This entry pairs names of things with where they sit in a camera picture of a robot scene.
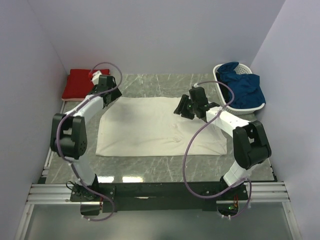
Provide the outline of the cream white t shirt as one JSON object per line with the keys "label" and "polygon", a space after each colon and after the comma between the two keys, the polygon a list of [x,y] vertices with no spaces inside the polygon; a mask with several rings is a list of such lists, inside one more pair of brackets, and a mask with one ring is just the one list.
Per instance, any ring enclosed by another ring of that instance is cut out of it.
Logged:
{"label": "cream white t shirt", "polygon": [[174,114],[179,102],[178,97],[120,97],[100,118],[96,155],[183,156],[205,123]]}

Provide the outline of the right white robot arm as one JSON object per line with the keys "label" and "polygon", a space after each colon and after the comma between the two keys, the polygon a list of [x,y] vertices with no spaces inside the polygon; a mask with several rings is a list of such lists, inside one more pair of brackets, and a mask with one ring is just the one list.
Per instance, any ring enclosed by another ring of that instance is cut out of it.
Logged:
{"label": "right white robot arm", "polygon": [[182,95],[174,114],[193,120],[195,117],[205,122],[191,138],[183,156],[182,176],[186,182],[186,158],[195,138],[206,127],[213,125],[232,138],[234,162],[221,177],[219,193],[222,198],[230,200],[237,194],[237,186],[241,185],[257,165],[268,159],[272,150],[263,124],[239,118],[225,110],[215,102],[209,102],[203,87],[192,87],[189,95]]}

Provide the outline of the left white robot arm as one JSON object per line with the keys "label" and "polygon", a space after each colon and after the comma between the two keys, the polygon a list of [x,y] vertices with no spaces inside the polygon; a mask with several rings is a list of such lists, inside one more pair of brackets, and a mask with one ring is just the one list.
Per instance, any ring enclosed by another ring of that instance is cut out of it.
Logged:
{"label": "left white robot arm", "polygon": [[68,163],[76,177],[75,183],[83,188],[82,195],[88,201],[99,197],[100,188],[86,156],[86,124],[122,96],[114,76],[99,73],[93,81],[95,84],[84,100],[66,113],[53,116],[50,135],[51,150]]}

